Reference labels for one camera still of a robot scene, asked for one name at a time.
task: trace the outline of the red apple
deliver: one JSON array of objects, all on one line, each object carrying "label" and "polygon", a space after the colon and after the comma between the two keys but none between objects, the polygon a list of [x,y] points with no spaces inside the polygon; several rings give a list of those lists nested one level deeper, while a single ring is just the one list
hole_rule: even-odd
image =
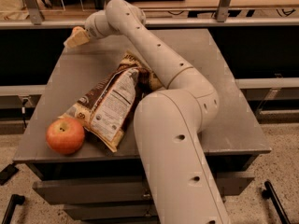
[{"label": "red apple", "polygon": [[46,140],[51,149],[61,154],[71,154],[81,148],[85,132],[79,121],[62,118],[54,121],[46,133]]}]

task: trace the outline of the wire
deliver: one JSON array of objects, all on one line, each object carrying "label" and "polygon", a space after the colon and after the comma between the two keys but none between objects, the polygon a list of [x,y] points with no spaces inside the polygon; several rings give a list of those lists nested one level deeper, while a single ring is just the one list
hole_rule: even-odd
[{"label": "wire", "polygon": [[284,9],[281,9],[281,11],[282,11],[282,13],[284,14],[284,16],[283,15],[281,15],[280,14],[280,12],[279,12],[279,10],[277,9],[277,13],[278,13],[278,15],[280,16],[280,17],[288,17],[288,16],[290,16],[294,11],[296,11],[295,9],[292,9],[291,11],[285,11]]},{"label": "wire", "polygon": [[168,13],[170,13],[171,15],[175,15],[175,16],[177,16],[177,15],[180,15],[180,14],[182,14],[184,11],[180,11],[179,13],[173,13],[173,12],[171,12],[171,11],[168,11]]}]

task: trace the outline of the snack bag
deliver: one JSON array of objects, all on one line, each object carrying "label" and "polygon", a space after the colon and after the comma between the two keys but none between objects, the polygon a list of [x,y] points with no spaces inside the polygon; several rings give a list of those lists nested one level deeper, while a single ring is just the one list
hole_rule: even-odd
[{"label": "snack bag", "polygon": [[99,82],[71,106],[62,117],[72,117],[99,137],[112,152],[117,151],[144,93],[162,87],[159,79],[134,54],[126,51],[119,68]]}]

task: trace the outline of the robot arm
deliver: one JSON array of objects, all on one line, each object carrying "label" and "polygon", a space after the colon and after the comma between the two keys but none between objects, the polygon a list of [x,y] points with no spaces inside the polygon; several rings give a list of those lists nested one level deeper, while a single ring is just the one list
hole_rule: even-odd
[{"label": "robot arm", "polygon": [[123,0],[85,24],[91,38],[125,35],[167,90],[143,99],[135,112],[135,138],[161,223],[229,223],[197,133],[218,111],[214,87],[144,26],[145,15]]}]

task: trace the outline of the floor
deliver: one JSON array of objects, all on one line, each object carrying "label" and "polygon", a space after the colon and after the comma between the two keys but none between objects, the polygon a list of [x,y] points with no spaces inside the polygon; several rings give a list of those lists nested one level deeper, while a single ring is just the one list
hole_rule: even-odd
[{"label": "floor", "polygon": [[[264,181],[270,180],[291,223],[299,223],[299,112],[265,114],[260,119],[264,135],[273,148],[259,156],[249,167],[254,181],[239,195],[226,197],[225,206],[233,224],[281,223],[274,205],[261,195]],[[11,163],[21,139],[21,124],[1,124],[0,170]],[[72,220],[61,205],[51,206],[32,189],[38,180],[25,165],[0,187],[0,220],[4,216],[11,194],[25,196],[18,205],[12,224],[79,224]]]}]

